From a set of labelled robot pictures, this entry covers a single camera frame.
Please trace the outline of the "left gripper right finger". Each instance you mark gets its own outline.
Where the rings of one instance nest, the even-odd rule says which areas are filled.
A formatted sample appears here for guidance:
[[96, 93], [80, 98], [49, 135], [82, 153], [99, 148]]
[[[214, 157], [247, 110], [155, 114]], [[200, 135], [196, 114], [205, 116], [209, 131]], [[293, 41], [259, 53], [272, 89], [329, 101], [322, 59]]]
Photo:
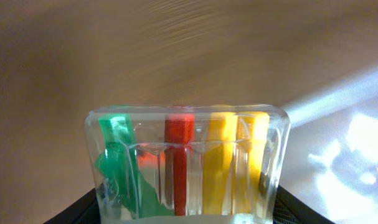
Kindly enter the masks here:
[[273, 224], [333, 224], [286, 189], [278, 186]]

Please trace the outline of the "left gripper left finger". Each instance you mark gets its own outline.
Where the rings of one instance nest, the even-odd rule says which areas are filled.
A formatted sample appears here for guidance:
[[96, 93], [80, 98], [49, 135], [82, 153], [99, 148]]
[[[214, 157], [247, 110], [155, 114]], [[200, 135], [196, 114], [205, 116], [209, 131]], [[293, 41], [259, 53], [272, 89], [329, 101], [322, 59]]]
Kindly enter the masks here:
[[99, 207], [95, 189], [44, 224], [99, 224]]

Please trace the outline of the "clear case of coloured bits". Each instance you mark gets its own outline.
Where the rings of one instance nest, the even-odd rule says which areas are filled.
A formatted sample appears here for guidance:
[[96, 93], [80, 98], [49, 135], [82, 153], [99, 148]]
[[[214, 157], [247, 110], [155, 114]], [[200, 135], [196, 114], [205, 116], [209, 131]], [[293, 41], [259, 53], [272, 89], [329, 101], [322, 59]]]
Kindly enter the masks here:
[[84, 125], [102, 223], [273, 221], [285, 111], [109, 106]]

